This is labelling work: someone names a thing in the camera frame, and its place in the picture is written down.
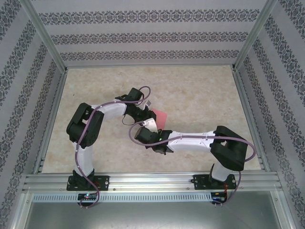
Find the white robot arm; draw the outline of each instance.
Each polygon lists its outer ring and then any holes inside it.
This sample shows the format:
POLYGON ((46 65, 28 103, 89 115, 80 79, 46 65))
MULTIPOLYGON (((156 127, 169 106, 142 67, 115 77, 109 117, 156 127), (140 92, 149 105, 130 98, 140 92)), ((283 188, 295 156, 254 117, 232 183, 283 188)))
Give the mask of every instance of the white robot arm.
MULTIPOLYGON (((128 95, 123 95, 116 99, 118 101, 138 101, 142 96, 143 93, 140 92, 140 90, 132 88, 128 95)), ((88 120, 96 107, 98 106, 90 106, 82 103, 71 119, 67 127, 67 133, 70 136, 70 140, 73 142, 74 149, 76 149, 77 142, 84 131, 86 125, 84 120, 88 120)), ((154 144, 151 148, 155 152, 164 155, 167 152, 172 153, 174 151, 184 150, 211 152, 218 160, 218 162, 213 165, 210 173, 210 177, 214 181, 224 182, 232 171, 242 171, 244 169, 247 144, 231 140, 227 141, 225 145, 222 145, 224 140, 202 138, 202 136, 229 136, 243 139, 228 128, 218 126, 215 131, 207 133, 180 133, 172 130, 157 130, 155 124, 157 118, 156 114, 149 110, 147 106, 141 109, 135 104, 113 103, 100 107, 94 113, 84 138, 80 143, 78 153, 76 154, 79 167, 75 167, 73 176, 75 177, 77 186, 83 187, 84 190, 88 188, 90 184, 87 182, 87 179, 83 177, 79 168, 87 178, 93 180, 94 168, 92 165, 92 145, 98 137, 102 121, 122 115, 130 115, 135 122, 142 122, 142 127, 136 133, 135 139, 143 145, 154 144), (168 141, 160 144, 159 142, 163 140, 168 141)))

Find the gray metal panel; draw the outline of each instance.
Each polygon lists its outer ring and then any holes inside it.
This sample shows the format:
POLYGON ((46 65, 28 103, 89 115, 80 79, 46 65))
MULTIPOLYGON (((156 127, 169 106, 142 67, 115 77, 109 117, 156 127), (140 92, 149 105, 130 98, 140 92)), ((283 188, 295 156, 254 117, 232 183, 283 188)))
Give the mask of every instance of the gray metal panel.
POLYGON ((32 203, 26 229, 279 229, 269 192, 237 193, 227 206, 190 203, 32 203))

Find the pink object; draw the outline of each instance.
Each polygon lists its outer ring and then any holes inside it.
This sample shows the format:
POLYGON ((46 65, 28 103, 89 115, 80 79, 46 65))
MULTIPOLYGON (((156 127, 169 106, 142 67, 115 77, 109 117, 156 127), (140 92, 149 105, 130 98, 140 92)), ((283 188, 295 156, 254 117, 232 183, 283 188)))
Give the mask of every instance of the pink object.
POLYGON ((160 130, 160 129, 164 130, 167 113, 164 113, 164 112, 156 110, 156 109, 152 109, 152 111, 157 115, 156 124, 157 124, 158 130, 160 130))

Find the aluminum frame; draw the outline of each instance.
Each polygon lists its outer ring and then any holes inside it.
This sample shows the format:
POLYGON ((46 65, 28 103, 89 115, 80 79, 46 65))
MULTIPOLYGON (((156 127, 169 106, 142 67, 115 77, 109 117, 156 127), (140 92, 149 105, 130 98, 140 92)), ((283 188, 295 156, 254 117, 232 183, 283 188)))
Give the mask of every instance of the aluminum frame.
POLYGON ((260 14, 257 17, 257 20, 251 29, 242 49, 239 51, 238 56, 235 60, 234 66, 236 69, 239 69, 243 64, 244 59, 246 58, 249 50, 251 49, 255 39, 257 38, 259 32, 261 31, 264 23, 266 22, 268 16, 270 15, 272 9, 274 8, 277 0, 267 0, 264 7, 262 8, 260 14))
MULTIPOLYGON (((258 152, 258 159, 262 167, 262 170, 243 171, 241 183, 237 191, 270 191, 281 227, 283 229, 295 229, 295 224, 285 199, 277 172, 270 172, 270 168, 255 127, 250 106, 246 99, 244 88, 241 84, 240 76, 238 72, 234 70, 233 66, 231 66, 231 69, 249 130, 258 152)), ((66 190, 68 176, 71 174, 38 174, 41 161, 45 157, 49 145, 66 76, 67 72, 62 79, 55 106, 51 114, 51 121, 48 124, 48 128, 46 130, 47 133, 45 134, 45 139, 42 143, 42 151, 39 154, 37 165, 35 167, 36 174, 27 175, 25 178, 21 198, 18 203, 17 211, 11 228, 21 229, 25 227, 31 202, 35 194, 79 193, 76 191, 71 192, 66 190)), ((209 171, 174 173, 97 173, 97 175, 110 176, 109 191, 101 191, 101 193, 127 193, 130 195, 140 193, 196 193, 198 190, 194 190, 193 183, 190 182, 195 174, 209 174, 209 171)), ((234 175, 236 179, 239 178, 238 173, 234 173, 234 175)), ((217 191, 223 190, 201 190, 200 192, 208 193, 217 191)))
POLYGON ((44 44, 46 45, 52 58, 56 62, 60 72, 63 73, 67 69, 67 66, 65 65, 64 61, 62 60, 60 53, 58 52, 46 27, 43 25, 42 20, 41 20, 40 16, 38 15, 37 11, 35 10, 31 0, 20 0, 20 4, 22 5, 22 7, 26 11, 28 17, 30 18, 31 22, 35 26, 35 29, 37 30, 37 32, 40 35, 44 44))

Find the marble surface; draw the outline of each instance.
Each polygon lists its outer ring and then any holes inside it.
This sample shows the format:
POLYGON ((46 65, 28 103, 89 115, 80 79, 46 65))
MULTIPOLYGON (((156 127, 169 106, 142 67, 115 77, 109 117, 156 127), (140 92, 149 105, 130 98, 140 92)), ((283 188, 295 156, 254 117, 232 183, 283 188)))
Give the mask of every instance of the marble surface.
MULTIPOLYGON (((229 66, 71 69, 42 172, 74 169, 66 127, 80 103, 102 104, 143 85, 152 89, 152 108, 168 114, 165 129, 196 133, 224 125, 252 141, 229 66)), ((117 117, 102 124, 93 145, 96 172, 208 171, 215 162, 210 153, 181 151, 164 156, 138 146, 128 138, 129 126, 121 120, 117 117)), ((126 117, 124 122, 133 120, 126 117)), ((258 159, 247 162, 245 169, 261 169, 258 159)))

